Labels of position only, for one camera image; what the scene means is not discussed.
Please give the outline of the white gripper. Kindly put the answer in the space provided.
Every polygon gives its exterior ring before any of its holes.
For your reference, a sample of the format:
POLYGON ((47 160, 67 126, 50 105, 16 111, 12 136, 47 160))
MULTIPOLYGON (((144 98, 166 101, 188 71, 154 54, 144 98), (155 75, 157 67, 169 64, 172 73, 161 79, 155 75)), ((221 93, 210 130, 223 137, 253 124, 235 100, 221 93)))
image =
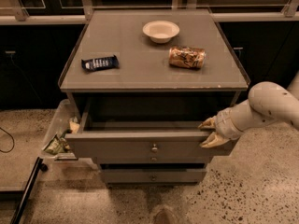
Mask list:
POLYGON ((231 140, 238 139, 243 132, 240 131, 233 123, 233 111, 232 107, 228 107, 218 112, 215 117, 204 120, 199 126, 199 129, 215 129, 216 132, 210 134, 210 136, 200 144, 202 148, 212 148, 222 146, 231 140))

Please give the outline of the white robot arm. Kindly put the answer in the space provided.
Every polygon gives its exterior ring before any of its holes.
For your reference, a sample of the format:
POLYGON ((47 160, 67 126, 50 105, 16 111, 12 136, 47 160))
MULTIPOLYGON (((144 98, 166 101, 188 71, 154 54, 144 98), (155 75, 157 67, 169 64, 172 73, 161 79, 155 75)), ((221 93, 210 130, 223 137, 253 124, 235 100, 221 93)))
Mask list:
POLYGON ((276 121, 288 123, 299 130, 299 72, 288 89, 264 81, 254 85, 246 101, 225 108, 203 121, 199 129, 213 129, 200 144, 203 148, 222 146, 239 139, 251 128, 261 128, 276 121))

